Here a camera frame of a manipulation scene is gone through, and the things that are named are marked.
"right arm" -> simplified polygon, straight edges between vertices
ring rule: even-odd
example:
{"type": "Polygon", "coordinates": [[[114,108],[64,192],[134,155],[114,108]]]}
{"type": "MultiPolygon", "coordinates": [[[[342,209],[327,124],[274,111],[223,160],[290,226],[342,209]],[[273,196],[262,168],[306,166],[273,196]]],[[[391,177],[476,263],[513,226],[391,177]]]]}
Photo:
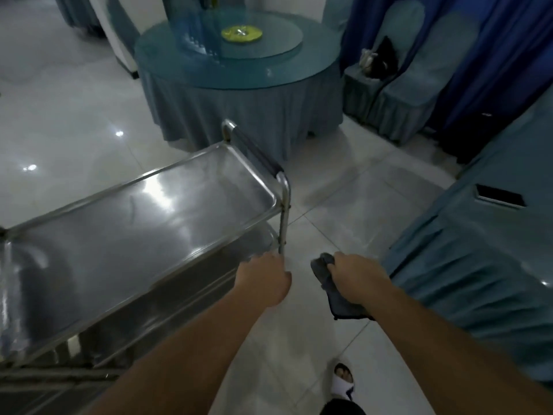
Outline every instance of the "right arm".
{"type": "Polygon", "coordinates": [[[328,268],[340,293],[378,321],[437,415],[553,413],[549,391],[394,286],[378,262],[338,252],[328,268]]]}

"yellow plate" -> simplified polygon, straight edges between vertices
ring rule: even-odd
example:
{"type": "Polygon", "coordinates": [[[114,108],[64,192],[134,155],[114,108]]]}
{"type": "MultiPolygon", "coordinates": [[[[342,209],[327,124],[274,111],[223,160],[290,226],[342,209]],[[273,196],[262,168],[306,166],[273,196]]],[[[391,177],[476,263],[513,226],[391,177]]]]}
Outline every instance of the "yellow plate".
{"type": "Polygon", "coordinates": [[[255,26],[239,25],[231,26],[221,31],[221,36],[229,42],[237,42],[243,44],[245,42],[257,41],[263,31],[255,26]]]}

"black handle grip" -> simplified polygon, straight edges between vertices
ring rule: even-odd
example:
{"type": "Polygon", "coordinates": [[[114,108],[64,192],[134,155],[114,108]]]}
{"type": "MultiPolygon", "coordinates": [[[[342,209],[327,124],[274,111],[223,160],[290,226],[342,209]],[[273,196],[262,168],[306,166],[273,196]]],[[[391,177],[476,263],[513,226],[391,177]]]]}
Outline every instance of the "black handle grip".
{"type": "Polygon", "coordinates": [[[227,137],[237,137],[245,147],[250,150],[253,155],[261,162],[261,164],[269,171],[271,176],[275,178],[280,172],[284,172],[284,169],[276,160],[264,153],[254,140],[249,138],[238,126],[229,119],[223,121],[223,132],[227,132],[227,137]]]}

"stainless steel trolley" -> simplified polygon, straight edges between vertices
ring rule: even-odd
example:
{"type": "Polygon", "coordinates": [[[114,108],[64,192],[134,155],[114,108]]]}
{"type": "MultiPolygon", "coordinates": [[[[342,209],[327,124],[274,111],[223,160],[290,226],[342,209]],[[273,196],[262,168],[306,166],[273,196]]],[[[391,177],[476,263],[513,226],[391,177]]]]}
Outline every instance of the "stainless steel trolley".
{"type": "Polygon", "coordinates": [[[230,120],[222,131],[188,159],[0,232],[3,414],[13,396],[45,413],[97,394],[223,296],[240,261],[284,253],[284,171],[230,120]]]}

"foot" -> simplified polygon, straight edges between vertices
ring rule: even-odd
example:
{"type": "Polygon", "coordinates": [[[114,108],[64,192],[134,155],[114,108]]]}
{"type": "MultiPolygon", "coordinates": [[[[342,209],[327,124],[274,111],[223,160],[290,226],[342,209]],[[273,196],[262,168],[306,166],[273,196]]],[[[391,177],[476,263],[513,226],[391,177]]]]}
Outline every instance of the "foot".
{"type": "Polygon", "coordinates": [[[349,368],[343,363],[336,364],[334,367],[334,375],[332,376],[331,393],[333,397],[352,401],[354,389],[353,375],[349,368]]]}

